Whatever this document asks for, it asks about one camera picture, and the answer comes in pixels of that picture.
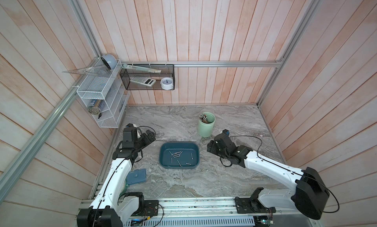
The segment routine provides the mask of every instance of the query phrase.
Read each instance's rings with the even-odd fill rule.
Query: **white mesh shelf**
[[[114,117],[115,112],[116,112],[116,108],[117,108],[117,106],[118,106],[118,104],[119,104],[119,102],[122,98],[122,95],[124,94],[124,90],[125,90],[125,88],[124,88],[123,85],[119,87],[118,91],[116,92],[115,98],[114,98],[114,100],[113,100],[113,102],[110,106],[110,109],[103,111],[100,118],[98,118],[98,116],[93,115],[93,118],[97,123],[99,123],[99,122],[101,122],[105,119]]]
[[[116,97],[116,95],[119,91],[121,83],[122,83],[121,79],[116,79],[114,81],[114,83],[111,85],[110,90],[105,97],[105,104],[104,104],[101,112],[105,112],[106,110],[109,110],[109,108],[111,107],[111,105],[115,101],[115,97]],[[84,102],[85,106],[88,107],[90,102],[92,101],[92,99],[82,98],[82,101]]]
[[[105,104],[99,115],[92,115],[99,127],[117,128],[120,124],[122,112],[125,109],[130,93],[124,94],[125,87],[122,80],[117,79],[121,68],[120,60],[110,77],[87,75],[77,89],[77,93],[85,106],[88,107],[93,99],[104,100]],[[95,66],[101,65],[98,59]]]
[[[107,127],[107,128],[118,128],[120,124],[120,119],[122,112],[125,109],[128,99],[130,98],[130,93],[128,92],[127,95],[123,94],[120,98],[119,103],[116,106],[116,110],[114,115],[108,119],[98,122],[100,127]]]
[[[77,94],[82,99],[105,99],[107,93],[110,90],[111,85],[116,79],[116,75],[122,66],[120,60],[117,59],[118,64],[116,65],[113,73],[110,77],[97,77],[92,75],[87,75],[84,81],[77,89]],[[102,65],[102,61],[99,59],[95,66]]]

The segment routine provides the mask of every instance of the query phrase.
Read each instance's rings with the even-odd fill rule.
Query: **alarm clock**
[[[161,88],[164,90],[170,90],[174,88],[173,79],[170,77],[164,77],[161,79]]]

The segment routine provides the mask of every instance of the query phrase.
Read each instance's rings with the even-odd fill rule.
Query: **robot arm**
[[[319,184],[323,184],[323,181],[316,170],[293,168],[259,155],[249,147],[237,147],[230,140],[228,130],[216,135],[214,140],[207,144],[207,151],[228,159],[232,164],[256,170],[288,187],[286,190],[257,188],[248,200],[254,210],[288,207],[296,208],[311,219],[321,218],[329,192]]]
[[[122,222],[128,220],[134,212],[144,210],[142,193],[128,193],[119,204],[118,199],[138,152],[154,140],[155,133],[152,131],[147,130],[140,135],[136,125],[127,125],[123,130],[123,141],[113,153],[111,168],[101,190],[91,206],[80,210],[77,216],[78,227],[123,227]]]

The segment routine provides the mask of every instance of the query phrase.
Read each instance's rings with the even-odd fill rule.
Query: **clock face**
[[[173,81],[172,81],[172,79],[164,79],[164,80],[163,80],[163,83],[164,83],[164,84],[172,84]]]

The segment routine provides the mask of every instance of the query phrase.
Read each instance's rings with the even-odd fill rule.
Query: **marble tabletop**
[[[208,138],[202,138],[197,132],[201,112],[212,112],[216,116],[212,135]],[[145,198],[182,198],[250,196],[257,187],[285,188],[257,171],[236,165],[226,168],[218,156],[207,152],[209,141],[227,129],[230,135],[258,136],[263,141],[259,152],[283,162],[256,105],[129,107],[122,128],[128,123],[150,126],[156,131],[156,141],[143,149],[143,159],[132,168],[145,168],[147,182],[130,185],[128,192],[143,192]],[[232,140],[236,145],[253,149],[257,149],[260,144],[258,139],[251,137],[236,137]],[[159,164],[159,151],[164,143],[171,141],[195,142],[199,147],[199,165],[195,169],[163,168]],[[228,165],[229,162],[224,160],[224,164]]]

